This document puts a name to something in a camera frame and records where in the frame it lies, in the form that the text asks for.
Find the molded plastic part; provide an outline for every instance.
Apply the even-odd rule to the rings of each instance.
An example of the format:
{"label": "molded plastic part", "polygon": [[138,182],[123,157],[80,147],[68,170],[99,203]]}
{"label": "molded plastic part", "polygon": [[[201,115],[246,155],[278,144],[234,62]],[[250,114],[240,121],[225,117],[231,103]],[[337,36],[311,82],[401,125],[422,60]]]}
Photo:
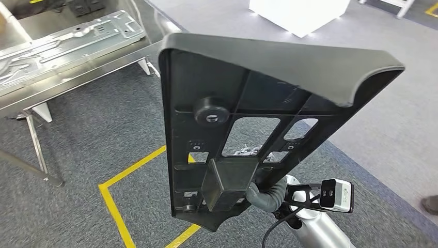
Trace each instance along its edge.
{"label": "molded plastic part", "polygon": [[[183,33],[165,37],[159,64],[172,216],[210,231],[250,205],[242,198],[251,181],[269,189],[404,70],[383,51]],[[221,123],[199,122],[208,98],[220,101],[201,104],[214,106],[207,124],[228,113]],[[242,117],[279,124],[256,155],[223,156]],[[284,139],[309,118],[318,121],[304,137]],[[208,162],[189,163],[190,152],[208,152]],[[272,152],[287,155],[264,163]]]}

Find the gray carpet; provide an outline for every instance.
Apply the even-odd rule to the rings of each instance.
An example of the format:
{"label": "gray carpet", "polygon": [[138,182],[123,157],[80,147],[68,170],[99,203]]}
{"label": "gray carpet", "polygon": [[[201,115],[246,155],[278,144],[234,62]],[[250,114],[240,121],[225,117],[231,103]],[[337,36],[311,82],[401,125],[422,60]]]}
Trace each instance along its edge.
{"label": "gray carpet", "polygon": [[[49,108],[53,123],[37,131],[50,172],[66,185],[54,188],[2,162],[0,247],[123,247],[97,185],[164,145],[160,82],[131,65],[49,101]],[[1,147],[37,164],[26,123],[1,119],[0,126]],[[253,128],[237,130],[237,140],[257,133]],[[331,216],[357,247],[437,247],[332,149],[324,144],[293,174],[302,182],[339,177],[356,184],[355,212]],[[109,190],[137,247],[163,247],[189,226],[170,217],[165,154]],[[181,247],[259,247],[274,221],[251,207]],[[282,225],[268,247],[301,246]]]}
{"label": "gray carpet", "polygon": [[[394,15],[400,11],[400,7],[382,2],[380,0],[367,0],[366,4],[382,9]],[[438,30],[438,18],[425,13],[425,11],[434,4],[436,4],[436,0],[415,0],[408,12],[404,15],[404,18]]]}

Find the stainless steel table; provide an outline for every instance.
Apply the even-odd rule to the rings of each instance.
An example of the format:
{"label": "stainless steel table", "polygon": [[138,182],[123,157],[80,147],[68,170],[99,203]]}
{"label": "stainless steel table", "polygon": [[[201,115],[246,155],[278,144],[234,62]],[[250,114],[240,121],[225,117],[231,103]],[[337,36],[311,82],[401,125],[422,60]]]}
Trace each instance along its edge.
{"label": "stainless steel table", "polygon": [[105,9],[78,18],[65,7],[61,13],[48,11],[19,20],[23,30],[17,30],[17,27],[8,27],[10,29],[7,32],[12,35],[8,36],[7,39],[6,37],[0,39],[2,41],[0,49],[25,42],[26,39],[22,38],[23,35],[17,35],[17,32],[22,33],[25,31],[31,39],[35,40],[118,10],[125,10],[143,26],[146,33],[145,38],[80,66],[62,71],[54,76],[0,96],[0,117],[16,112],[23,112],[26,115],[41,172],[23,161],[17,162],[17,158],[11,154],[0,153],[3,158],[9,158],[9,161],[16,166],[33,172],[46,181],[52,182],[55,185],[61,185],[61,180],[48,174],[34,127],[33,117],[28,110],[132,63],[139,63],[146,74],[151,75],[155,73],[159,76],[155,67],[147,61],[148,46],[159,45],[157,43],[165,35],[182,31],[181,27],[154,8],[151,3],[144,0],[107,1]]}

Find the rectangular cutout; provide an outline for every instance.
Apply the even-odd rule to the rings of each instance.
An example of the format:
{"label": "rectangular cutout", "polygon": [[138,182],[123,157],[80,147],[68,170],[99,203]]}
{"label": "rectangular cutout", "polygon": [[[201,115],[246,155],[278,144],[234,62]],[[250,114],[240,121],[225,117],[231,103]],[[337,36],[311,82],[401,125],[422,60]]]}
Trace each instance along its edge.
{"label": "rectangular cutout", "polygon": [[204,152],[198,152],[198,151],[193,151],[190,152],[189,155],[187,156],[187,162],[188,164],[205,164],[207,162],[207,158],[208,158],[208,152],[204,151]]}
{"label": "rectangular cutout", "polygon": [[187,191],[184,192],[184,197],[192,197],[192,196],[197,196],[198,192],[197,191]]}
{"label": "rectangular cutout", "polygon": [[266,157],[263,164],[280,163],[288,153],[288,151],[273,151]]}
{"label": "rectangular cutout", "polygon": [[280,120],[267,117],[242,117],[234,122],[222,156],[255,156]]}
{"label": "rectangular cutout", "polygon": [[292,141],[298,138],[304,138],[317,122],[318,119],[315,118],[306,118],[295,122],[286,133],[284,139]]}

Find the metal sheet part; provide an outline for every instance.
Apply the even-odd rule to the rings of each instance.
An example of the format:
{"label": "metal sheet part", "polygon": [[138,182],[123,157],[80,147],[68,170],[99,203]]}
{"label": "metal sheet part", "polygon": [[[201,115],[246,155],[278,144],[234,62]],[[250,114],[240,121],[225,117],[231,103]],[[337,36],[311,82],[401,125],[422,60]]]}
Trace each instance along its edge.
{"label": "metal sheet part", "polygon": [[0,51],[0,96],[139,41],[145,33],[125,11]]}

